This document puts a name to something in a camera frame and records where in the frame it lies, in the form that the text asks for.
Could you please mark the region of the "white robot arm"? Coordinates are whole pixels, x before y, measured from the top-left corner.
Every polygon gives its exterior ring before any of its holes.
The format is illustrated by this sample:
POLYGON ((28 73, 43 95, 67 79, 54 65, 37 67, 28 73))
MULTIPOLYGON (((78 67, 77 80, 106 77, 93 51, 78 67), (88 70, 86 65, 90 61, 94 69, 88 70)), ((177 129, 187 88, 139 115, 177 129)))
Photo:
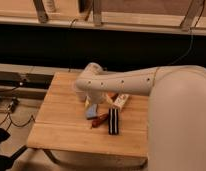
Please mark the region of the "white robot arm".
POLYGON ((206 68, 162 66, 104 75, 90 63, 76 86, 93 101, 101 92, 149 97, 148 171, 206 171, 206 68))

